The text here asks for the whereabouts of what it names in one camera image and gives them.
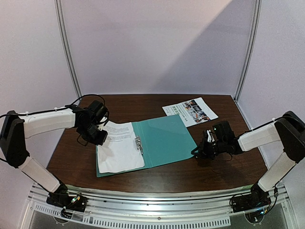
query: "white arm segment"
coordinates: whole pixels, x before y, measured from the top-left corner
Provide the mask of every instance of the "white arm segment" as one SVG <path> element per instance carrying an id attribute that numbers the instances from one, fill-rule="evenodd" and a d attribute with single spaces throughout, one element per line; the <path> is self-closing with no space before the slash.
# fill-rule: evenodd
<path id="1" fill-rule="evenodd" d="M 30 138 L 44 132 L 72 128 L 75 125 L 75 113 L 70 108 L 29 116 L 20 116 L 24 120 L 24 136 Z"/>
<path id="2" fill-rule="evenodd" d="M 257 130 L 241 135 L 238 139 L 238 143 L 243 151 L 248 151 L 280 140 L 280 136 L 275 128 L 275 123 L 273 122 L 262 126 Z"/>
<path id="3" fill-rule="evenodd" d="M 271 168 L 259 179 L 258 186 L 264 192 L 269 191 L 278 181 L 283 179 L 295 165 L 296 162 L 291 160 L 287 154 L 283 152 Z"/>
<path id="4" fill-rule="evenodd" d="M 18 169 L 20 169 L 49 192 L 55 192 L 60 186 L 58 179 L 31 156 L 27 157 L 25 162 L 19 166 Z"/>

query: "leaflet with pictures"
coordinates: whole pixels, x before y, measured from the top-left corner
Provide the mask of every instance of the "leaflet with pictures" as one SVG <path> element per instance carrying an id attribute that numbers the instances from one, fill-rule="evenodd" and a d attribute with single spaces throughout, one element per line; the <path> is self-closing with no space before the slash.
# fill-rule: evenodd
<path id="1" fill-rule="evenodd" d="M 196 98 L 162 108 L 167 116 L 180 115 L 186 127 L 218 118 L 202 98 Z"/>

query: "binder ring mechanism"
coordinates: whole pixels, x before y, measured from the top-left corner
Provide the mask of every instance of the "binder ring mechanism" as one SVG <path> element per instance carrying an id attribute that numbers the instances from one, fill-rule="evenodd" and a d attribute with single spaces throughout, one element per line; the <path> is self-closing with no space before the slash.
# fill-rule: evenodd
<path id="1" fill-rule="evenodd" d="M 140 150 L 141 154 L 143 155 L 143 147 L 142 147 L 142 143 L 141 143 L 140 137 L 137 136 L 134 140 L 135 140 L 135 144 L 137 146 L 137 150 Z"/>

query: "white backdrop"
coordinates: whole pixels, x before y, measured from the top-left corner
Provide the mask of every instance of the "white backdrop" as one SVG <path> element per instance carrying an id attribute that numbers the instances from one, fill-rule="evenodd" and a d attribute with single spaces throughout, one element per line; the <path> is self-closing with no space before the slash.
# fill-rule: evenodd
<path id="1" fill-rule="evenodd" d="M 81 91 L 235 93 L 254 0 L 65 0 Z"/>
<path id="2" fill-rule="evenodd" d="M 292 110 L 305 120 L 305 4 L 303 0 L 262 3 L 254 52 L 239 105 L 252 127 Z M 262 147 L 268 166 L 281 143 Z M 284 179 L 297 216 L 305 225 L 305 160 Z"/>
<path id="3" fill-rule="evenodd" d="M 0 3 L 0 115 L 9 110 L 38 111 L 71 103 L 70 79 L 54 1 Z M 27 150 L 46 166 L 62 131 L 27 140 Z M 32 180 L 0 161 L 0 228 L 16 229 Z"/>

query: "wooden table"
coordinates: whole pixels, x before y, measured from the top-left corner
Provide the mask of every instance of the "wooden table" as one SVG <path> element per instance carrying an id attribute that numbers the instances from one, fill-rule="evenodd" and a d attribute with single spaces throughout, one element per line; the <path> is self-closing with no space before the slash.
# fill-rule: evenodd
<path id="1" fill-rule="evenodd" d="M 218 119 L 188 127 L 195 142 L 212 125 L 228 120 L 235 135 L 247 130 L 238 108 L 227 95 L 105 95 L 110 120 L 116 123 L 136 122 L 165 116 L 162 106 L 202 97 L 219 116 Z M 80 106 L 88 106 L 98 97 L 83 98 Z M 96 177 L 95 146 L 78 144 L 75 129 L 64 131 L 48 165 L 48 170 L 65 184 L 125 192 L 191 192 L 229 189 L 255 183 L 266 167 L 258 149 L 234 156 L 231 161 L 211 161 L 190 158 L 160 167 L 144 169 L 109 177 Z M 230 159 L 227 154 L 217 160 Z"/>

